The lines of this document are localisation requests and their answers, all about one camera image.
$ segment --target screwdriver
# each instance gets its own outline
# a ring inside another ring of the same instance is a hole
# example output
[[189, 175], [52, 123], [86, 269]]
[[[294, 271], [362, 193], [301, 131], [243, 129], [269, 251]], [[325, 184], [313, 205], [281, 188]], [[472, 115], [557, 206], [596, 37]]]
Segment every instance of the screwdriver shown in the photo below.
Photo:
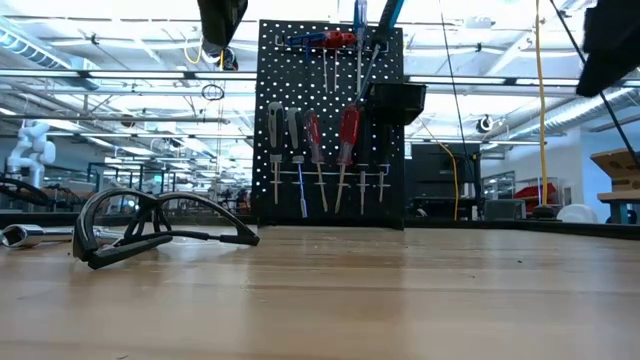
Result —
[[307, 201], [304, 198], [304, 184], [302, 182], [302, 164], [304, 155], [302, 154], [302, 114], [300, 109], [292, 107], [287, 111], [287, 123], [289, 125], [289, 135], [291, 135], [291, 147], [293, 148], [294, 164], [298, 164], [298, 180], [300, 182], [300, 209], [302, 217], [307, 215]]
[[367, 29], [367, 0], [356, 0], [353, 12], [353, 32], [356, 34], [358, 46], [358, 80], [356, 82], [357, 93], [360, 94], [360, 86], [362, 84], [362, 51], [364, 45], [364, 32]]
[[371, 123], [365, 117], [364, 109], [360, 108], [360, 134], [358, 139], [358, 167], [360, 168], [360, 215], [364, 215], [364, 194], [367, 187], [366, 175], [371, 154]]
[[282, 162], [282, 136], [284, 134], [284, 110], [279, 102], [269, 104], [269, 143], [271, 145], [271, 154], [269, 159], [274, 164], [273, 189], [274, 202], [278, 205], [278, 182], [280, 176], [278, 174], [278, 165]]
[[324, 212], [327, 212], [329, 211], [329, 206], [327, 205], [327, 196], [324, 193], [324, 181], [322, 181], [322, 168], [320, 167], [320, 165], [324, 163], [324, 157], [320, 150], [322, 137], [320, 136], [320, 131], [318, 131], [318, 115], [313, 109], [307, 110], [307, 112], [304, 113], [304, 122], [307, 128], [307, 142], [311, 149], [311, 162], [316, 164], [316, 167], [318, 168], [318, 181], [320, 182], [320, 192], [322, 193], [322, 206], [324, 208]]
[[327, 39], [322, 44], [325, 49], [333, 49], [333, 91], [338, 91], [338, 49], [349, 46], [356, 42], [356, 37], [351, 33], [342, 33], [339, 30], [326, 32]]
[[389, 155], [391, 153], [391, 136], [393, 133], [393, 127], [390, 124], [378, 123], [377, 126], [380, 131], [378, 136], [378, 167], [380, 168], [380, 196], [379, 202], [382, 202], [382, 196], [384, 194], [384, 176], [389, 170]]
[[342, 123], [340, 124], [340, 154], [338, 154], [338, 165], [340, 165], [340, 181], [338, 183], [338, 199], [336, 200], [335, 213], [340, 211], [340, 199], [342, 198], [342, 187], [344, 186], [344, 171], [347, 165], [351, 165], [351, 152], [358, 139], [358, 122], [360, 113], [355, 104], [349, 104], [342, 113]]

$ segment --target hanging cable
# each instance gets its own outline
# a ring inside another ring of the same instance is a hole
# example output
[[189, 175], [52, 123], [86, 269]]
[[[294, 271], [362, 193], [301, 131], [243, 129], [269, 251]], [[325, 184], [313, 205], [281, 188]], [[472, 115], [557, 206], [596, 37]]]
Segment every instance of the hanging cable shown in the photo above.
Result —
[[[560, 22], [562, 23], [562, 27], [567, 32], [567, 35], [569, 35], [569, 40], [571, 40], [571, 44], [573, 45], [573, 48], [576, 49], [576, 52], [580, 57], [580, 61], [584, 65], [587, 62], [587, 60], [585, 59], [584, 54], [582, 53], [582, 50], [580, 50], [580, 46], [578, 46], [576, 39], [573, 37], [571, 30], [569, 30], [569, 26], [567, 26], [567, 22], [564, 20], [564, 14], [558, 9], [558, 7], [556, 6], [556, 3], [553, 0], [549, 0], [549, 1], [551, 1], [551, 5], [553, 6], [553, 9], [556, 11], [556, 15], [558, 16], [558, 19], [560, 19]], [[620, 122], [618, 121], [618, 117], [613, 111], [611, 104], [609, 104], [609, 100], [607, 100], [607, 98], [604, 96], [604, 93], [602, 91], [600, 92], [600, 98], [602, 99], [604, 106], [607, 108], [607, 112], [611, 116], [611, 120], [613, 120], [613, 124], [618, 130], [618, 133], [622, 138], [622, 142], [624, 142], [624, 146], [627, 148], [627, 151], [629, 151], [629, 154], [631, 155], [631, 158], [633, 159], [633, 162], [636, 165], [636, 168], [640, 170], [640, 160], [636, 156], [636, 152], [633, 149], [633, 146], [631, 146], [631, 143], [629, 142], [627, 135], [624, 133], [624, 130], [622, 130], [622, 126], [620, 125]]]
[[[189, 43], [189, 39], [185, 39], [184, 40], [185, 44]], [[200, 58], [202, 57], [202, 36], [200, 37], [200, 46], [198, 47], [198, 57], [196, 57], [195, 60], [191, 59], [191, 57], [189, 57], [189, 53], [187, 52], [188, 46], [184, 47], [184, 57], [187, 58], [187, 61], [189, 61], [190, 63], [192, 63], [193, 65], [197, 65], [200, 62]]]
[[542, 57], [540, 56], [540, 0], [536, 0], [536, 65], [538, 68], [538, 90], [540, 92], [540, 168], [542, 169], [542, 205], [547, 205], [549, 186], [547, 184], [547, 151], [544, 143], [544, 123], [547, 116], [547, 106], [544, 97]]
[[453, 97], [456, 101], [456, 111], [458, 113], [458, 124], [460, 126], [460, 137], [462, 138], [462, 148], [464, 149], [464, 162], [465, 164], [467, 164], [467, 167], [469, 168], [469, 173], [474, 179], [474, 190], [477, 193], [478, 191], [480, 191], [480, 189], [478, 187], [478, 184], [476, 184], [476, 181], [475, 181], [476, 179], [475, 171], [471, 167], [471, 164], [469, 164], [470, 157], [469, 157], [469, 153], [467, 152], [467, 143], [464, 138], [464, 127], [462, 126], [462, 115], [460, 114], [460, 104], [458, 103], [458, 90], [456, 89], [455, 76], [453, 75], [453, 66], [451, 65], [451, 52], [449, 50], [447, 28], [444, 24], [444, 10], [442, 8], [442, 0], [438, 0], [438, 5], [440, 6], [440, 20], [442, 24], [442, 33], [444, 35], [444, 47], [447, 52], [447, 63], [449, 64], [449, 75], [451, 76], [451, 86], [453, 86]]
[[422, 119], [418, 118], [418, 121], [420, 121], [420, 125], [422, 125], [422, 127], [425, 130], [427, 130], [427, 132], [429, 133], [433, 141], [435, 141], [436, 144], [440, 145], [442, 150], [444, 150], [447, 154], [449, 154], [449, 157], [451, 158], [451, 166], [453, 167], [453, 183], [454, 183], [454, 186], [456, 187], [455, 189], [456, 201], [453, 207], [453, 221], [457, 221], [458, 220], [458, 202], [460, 201], [460, 189], [458, 188], [458, 164], [456, 163], [456, 157], [453, 156], [453, 153], [451, 152], [451, 150], [449, 150], [440, 141], [438, 141], [438, 139], [435, 136], [433, 136], [431, 131], [429, 131], [429, 128], [427, 127], [427, 125], [425, 125], [424, 122], [422, 122]]

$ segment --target cardboard box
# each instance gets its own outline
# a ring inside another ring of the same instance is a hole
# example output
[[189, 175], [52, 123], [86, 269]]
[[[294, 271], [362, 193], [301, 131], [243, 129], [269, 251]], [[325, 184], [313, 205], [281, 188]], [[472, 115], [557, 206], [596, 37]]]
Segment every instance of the cardboard box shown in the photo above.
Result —
[[640, 171], [626, 148], [593, 154], [591, 160], [609, 175], [613, 192], [640, 190]]

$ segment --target yellow cable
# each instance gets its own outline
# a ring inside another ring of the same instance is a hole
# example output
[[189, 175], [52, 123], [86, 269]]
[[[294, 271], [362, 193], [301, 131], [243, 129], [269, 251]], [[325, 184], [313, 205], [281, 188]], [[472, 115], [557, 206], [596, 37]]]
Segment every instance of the yellow cable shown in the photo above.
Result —
[[542, 57], [540, 56], [540, 0], [536, 0], [536, 61], [538, 66], [538, 87], [540, 90], [540, 167], [542, 168], [542, 205], [547, 205], [547, 153], [545, 149], [544, 123], [547, 116], [547, 106], [544, 98], [544, 84], [542, 76]]
[[187, 48], [188, 48], [187, 43], [188, 42], [189, 42], [189, 40], [185, 39], [185, 41], [184, 41], [185, 46], [184, 46], [184, 49], [183, 49], [184, 50], [184, 57], [187, 58], [187, 61], [189, 61], [193, 65], [196, 65], [197, 63], [200, 62], [200, 58], [202, 57], [202, 37], [200, 38], [200, 46], [198, 47], [198, 57], [195, 60], [191, 59], [189, 57], [189, 53], [187, 52]]
[[456, 157], [453, 156], [451, 151], [446, 146], [442, 145], [442, 143], [440, 143], [440, 141], [438, 141], [438, 139], [435, 136], [433, 136], [431, 131], [429, 131], [429, 128], [427, 127], [427, 125], [425, 125], [421, 119], [418, 119], [418, 121], [420, 121], [420, 124], [422, 125], [422, 127], [424, 127], [424, 129], [427, 130], [429, 135], [433, 138], [433, 141], [435, 141], [436, 144], [440, 145], [440, 147], [444, 151], [446, 151], [447, 154], [449, 154], [449, 157], [451, 157], [451, 164], [453, 165], [453, 182], [456, 187], [456, 202], [453, 208], [453, 221], [457, 221], [458, 220], [458, 202], [460, 201], [460, 193], [458, 189], [458, 166], [457, 166], [458, 164], [456, 164]]

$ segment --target ceiling light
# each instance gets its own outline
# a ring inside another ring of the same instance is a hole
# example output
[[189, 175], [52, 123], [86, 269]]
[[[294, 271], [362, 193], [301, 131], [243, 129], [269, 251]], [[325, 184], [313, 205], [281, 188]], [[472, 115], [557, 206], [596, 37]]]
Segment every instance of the ceiling light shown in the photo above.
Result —
[[131, 137], [131, 134], [118, 134], [118, 133], [81, 133], [80, 136], [86, 137]]
[[189, 137], [189, 135], [186, 134], [138, 134], [137, 136], [142, 138], [156, 139], [184, 139]]
[[27, 69], [2, 69], [0, 70], [0, 76], [13, 76], [13, 77], [62, 77], [72, 78], [80, 77], [76, 71], [64, 71], [64, 70], [27, 70]]
[[80, 131], [80, 130], [84, 130], [81, 126], [77, 125], [76, 123], [73, 123], [71, 121], [67, 121], [67, 120], [47, 120], [42, 119], [42, 120], [38, 120], [40, 122], [43, 123], [47, 123], [55, 128], [58, 129], [62, 129], [62, 130], [68, 130], [68, 131]]
[[[542, 79], [545, 86], [578, 86], [578, 79]], [[516, 85], [540, 85], [539, 79], [518, 79]]]
[[96, 79], [184, 79], [184, 73], [178, 71], [90, 71], [89, 76]]
[[[454, 77], [456, 84], [473, 84], [473, 85], [503, 85], [504, 78], [494, 77]], [[451, 84], [451, 77], [446, 76], [409, 76], [410, 83], [421, 84]]]
[[104, 146], [104, 147], [108, 147], [108, 148], [112, 148], [113, 145], [109, 144], [108, 142], [104, 141], [104, 140], [100, 140], [100, 139], [96, 139], [96, 138], [92, 138], [92, 137], [88, 137], [87, 140], [91, 141], [94, 144], [98, 144], [100, 146]]
[[15, 114], [16, 114], [16, 113], [14, 113], [13, 111], [11, 111], [11, 110], [7, 110], [7, 109], [5, 109], [5, 108], [0, 108], [0, 113], [3, 113], [3, 114], [5, 114], [5, 115], [15, 115]]
[[256, 80], [257, 74], [254, 72], [197, 72], [196, 79], [203, 80]]
[[246, 140], [247, 135], [195, 135], [196, 139]]
[[47, 136], [75, 136], [74, 133], [63, 133], [63, 132], [50, 132], [47, 133]]
[[190, 169], [191, 168], [191, 165], [184, 164], [184, 163], [175, 163], [175, 164], [171, 164], [171, 166], [175, 166], [175, 167], [181, 168], [181, 169]]
[[134, 146], [124, 146], [124, 147], [121, 147], [121, 149], [136, 155], [155, 155], [155, 153], [151, 150], [138, 148]]
[[517, 141], [517, 140], [491, 140], [489, 144], [496, 145], [540, 145], [540, 141]]

